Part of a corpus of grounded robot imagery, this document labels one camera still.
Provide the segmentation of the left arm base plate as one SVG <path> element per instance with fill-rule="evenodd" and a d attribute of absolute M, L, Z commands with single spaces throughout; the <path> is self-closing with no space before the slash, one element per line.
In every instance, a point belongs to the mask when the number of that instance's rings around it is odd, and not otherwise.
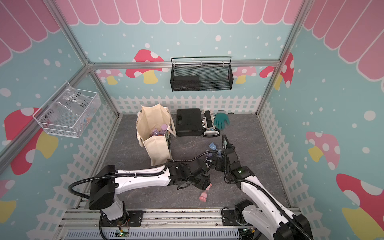
<path fill-rule="evenodd" d="M 101 220 L 102 227 L 140 227 L 143 220 L 144 211 L 126 211 L 126 213 L 117 220 L 109 220 L 103 215 Z"/>

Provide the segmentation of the purple hourglass top cluster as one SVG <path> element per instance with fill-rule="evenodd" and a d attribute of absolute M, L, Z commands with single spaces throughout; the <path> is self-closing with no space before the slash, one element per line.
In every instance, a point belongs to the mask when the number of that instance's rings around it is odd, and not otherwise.
<path fill-rule="evenodd" d="M 160 134 L 159 130 L 157 128 L 154 128 L 150 134 L 150 136 L 158 136 Z"/>

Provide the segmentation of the blue hourglass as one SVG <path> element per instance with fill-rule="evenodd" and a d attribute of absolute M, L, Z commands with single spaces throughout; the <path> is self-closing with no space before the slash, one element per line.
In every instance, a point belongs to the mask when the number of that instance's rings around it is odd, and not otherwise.
<path fill-rule="evenodd" d="M 217 147 L 217 145 L 215 145 L 214 143 L 210 143 L 209 148 L 211 150 L 217 151 L 219 157 L 222 156 L 222 150 L 219 147 Z"/>

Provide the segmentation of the cream canvas tote bag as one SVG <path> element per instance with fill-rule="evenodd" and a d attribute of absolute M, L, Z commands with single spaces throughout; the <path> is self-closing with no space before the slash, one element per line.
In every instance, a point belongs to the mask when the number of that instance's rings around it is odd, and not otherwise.
<path fill-rule="evenodd" d="M 142 107 L 136 121 L 139 145 L 145 148 L 152 166 L 171 159 L 171 136 L 176 136 L 175 124 L 168 108 L 158 104 Z"/>

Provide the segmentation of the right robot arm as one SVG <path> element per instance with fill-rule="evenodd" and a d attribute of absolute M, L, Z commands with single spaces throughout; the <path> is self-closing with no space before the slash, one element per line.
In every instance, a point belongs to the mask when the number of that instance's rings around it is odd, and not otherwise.
<path fill-rule="evenodd" d="M 222 135 L 224 181 L 236 185 L 255 205 L 240 210 L 244 221 L 259 230 L 269 240 L 312 240 L 309 221 L 283 206 L 264 188 L 254 172 L 242 166 L 235 147 Z"/>

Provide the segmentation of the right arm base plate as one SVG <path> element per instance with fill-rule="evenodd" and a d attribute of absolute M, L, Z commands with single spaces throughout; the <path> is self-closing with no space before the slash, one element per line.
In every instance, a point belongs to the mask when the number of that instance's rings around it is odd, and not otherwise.
<path fill-rule="evenodd" d="M 263 223 L 263 219 L 255 211 L 231 210 L 223 208 L 220 211 L 223 226 L 254 226 Z"/>

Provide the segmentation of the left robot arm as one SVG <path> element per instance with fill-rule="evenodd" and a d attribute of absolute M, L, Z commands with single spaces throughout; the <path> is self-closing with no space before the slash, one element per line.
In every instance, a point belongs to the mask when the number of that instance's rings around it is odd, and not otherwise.
<path fill-rule="evenodd" d="M 68 186 L 72 195 L 89 201 L 89 209 L 100 211 L 109 221 L 127 221 L 125 203 L 118 198 L 124 192 L 146 187 L 176 186 L 177 190 L 194 186 L 206 190 L 211 184 L 209 170 L 216 150 L 206 151 L 190 160 L 167 160 L 165 164 L 146 170 L 116 170 L 104 167 L 96 176 L 76 181 Z"/>

